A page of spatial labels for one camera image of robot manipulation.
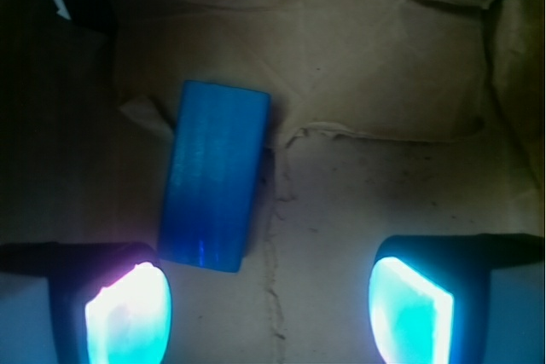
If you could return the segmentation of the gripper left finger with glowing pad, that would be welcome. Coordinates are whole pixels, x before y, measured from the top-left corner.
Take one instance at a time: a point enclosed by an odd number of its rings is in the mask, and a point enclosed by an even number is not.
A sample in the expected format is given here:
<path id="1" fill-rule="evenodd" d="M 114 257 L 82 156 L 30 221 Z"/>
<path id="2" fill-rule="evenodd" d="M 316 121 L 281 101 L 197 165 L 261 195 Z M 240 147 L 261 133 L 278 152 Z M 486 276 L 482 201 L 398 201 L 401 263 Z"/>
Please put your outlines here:
<path id="1" fill-rule="evenodd" d="M 141 242 L 1 247 L 3 363 L 160 363 L 171 289 Z"/>

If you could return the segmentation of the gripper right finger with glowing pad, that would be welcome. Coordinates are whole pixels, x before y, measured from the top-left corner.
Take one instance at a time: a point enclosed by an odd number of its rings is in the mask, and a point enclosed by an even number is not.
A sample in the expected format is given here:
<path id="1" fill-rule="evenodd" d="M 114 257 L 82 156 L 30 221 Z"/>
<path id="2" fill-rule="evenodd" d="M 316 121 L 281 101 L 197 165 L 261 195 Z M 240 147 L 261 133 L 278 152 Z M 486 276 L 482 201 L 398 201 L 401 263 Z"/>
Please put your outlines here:
<path id="1" fill-rule="evenodd" d="M 545 244 L 531 234 L 393 235 L 369 318 L 386 363 L 543 363 Z"/>

